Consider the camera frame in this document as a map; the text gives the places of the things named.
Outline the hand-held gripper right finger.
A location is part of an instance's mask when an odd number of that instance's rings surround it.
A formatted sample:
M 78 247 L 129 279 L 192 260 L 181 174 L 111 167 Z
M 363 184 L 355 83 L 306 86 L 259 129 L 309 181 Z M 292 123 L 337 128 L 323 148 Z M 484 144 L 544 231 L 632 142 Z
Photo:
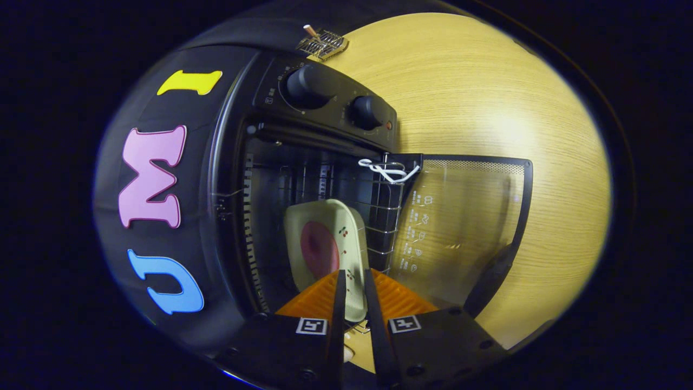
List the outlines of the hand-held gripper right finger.
M 364 272 L 375 373 L 388 389 L 456 389 L 509 357 L 463 308 L 440 309 L 383 272 Z

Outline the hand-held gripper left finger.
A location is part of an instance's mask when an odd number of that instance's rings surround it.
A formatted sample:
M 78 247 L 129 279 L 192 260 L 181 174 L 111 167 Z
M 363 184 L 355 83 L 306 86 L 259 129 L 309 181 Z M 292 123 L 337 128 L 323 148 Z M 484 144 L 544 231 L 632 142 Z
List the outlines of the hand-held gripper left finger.
M 347 274 L 337 270 L 295 297 L 320 294 L 326 314 L 257 313 L 214 358 L 218 368 L 264 389 L 340 389 L 343 380 Z

